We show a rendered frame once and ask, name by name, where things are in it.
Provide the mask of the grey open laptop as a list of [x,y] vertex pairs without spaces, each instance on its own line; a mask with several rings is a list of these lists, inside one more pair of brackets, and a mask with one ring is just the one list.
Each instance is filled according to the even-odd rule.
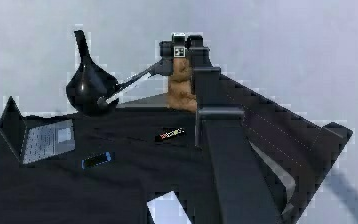
[[24,165],[75,150],[72,120],[30,127],[12,96],[0,118],[0,134]]

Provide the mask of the black long-necked vase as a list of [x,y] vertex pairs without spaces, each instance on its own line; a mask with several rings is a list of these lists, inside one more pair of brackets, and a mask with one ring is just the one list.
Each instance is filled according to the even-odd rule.
[[74,32],[80,63],[66,85],[70,105],[86,116],[101,116],[108,112],[106,100],[118,90],[118,80],[97,65],[89,51],[83,30]]

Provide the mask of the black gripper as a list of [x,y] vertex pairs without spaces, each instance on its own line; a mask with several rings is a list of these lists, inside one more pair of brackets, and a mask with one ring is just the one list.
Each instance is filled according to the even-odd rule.
[[[154,65],[153,73],[170,76],[173,73],[173,43],[171,41],[161,41],[159,43],[159,54],[161,59]],[[129,77],[125,82],[115,85],[115,90],[109,96],[101,96],[97,100],[97,105],[100,109],[107,108],[110,103],[119,99],[124,93],[135,88],[150,77],[152,77],[151,69],[146,69]]]

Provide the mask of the black table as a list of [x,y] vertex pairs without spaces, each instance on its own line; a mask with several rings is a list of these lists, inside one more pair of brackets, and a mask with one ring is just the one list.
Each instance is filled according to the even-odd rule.
[[[245,134],[283,224],[296,224],[351,138],[317,126],[228,77],[221,84],[245,111]],[[72,114],[75,150],[22,165],[0,134],[0,224],[152,224],[149,201],[172,223],[222,224],[212,161],[195,145],[192,113],[119,108],[101,118]],[[183,128],[185,135],[155,137]],[[81,161],[110,152],[108,163]]]

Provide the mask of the brown teddy bear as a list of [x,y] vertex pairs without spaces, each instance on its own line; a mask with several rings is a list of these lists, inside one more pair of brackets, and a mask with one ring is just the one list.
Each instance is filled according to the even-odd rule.
[[167,106],[195,113],[196,96],[191,92],[191,67],[186,58],[173,60],[173,74],[168,77]]

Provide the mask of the black remote with coloured buttons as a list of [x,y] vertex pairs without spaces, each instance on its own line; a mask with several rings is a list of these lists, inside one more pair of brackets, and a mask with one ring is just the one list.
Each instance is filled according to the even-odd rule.
[[167,139],[171,139],[176,136],[182,136],[185,135],[186,131],[183,128],[177,128],[170,131],[166,131],[164,133],[161,133],[155,137],[156,142],[163,142]]

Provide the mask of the black phone with blue edge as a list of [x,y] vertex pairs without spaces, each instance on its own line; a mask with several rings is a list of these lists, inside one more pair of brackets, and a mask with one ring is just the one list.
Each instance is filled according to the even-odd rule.
[[112,160],[112,157],[113,155],[110,152],[104,152],[104,153],[93,155],[81,161],[81,168],[89,169],[92,167],[96,167],[108,163]]

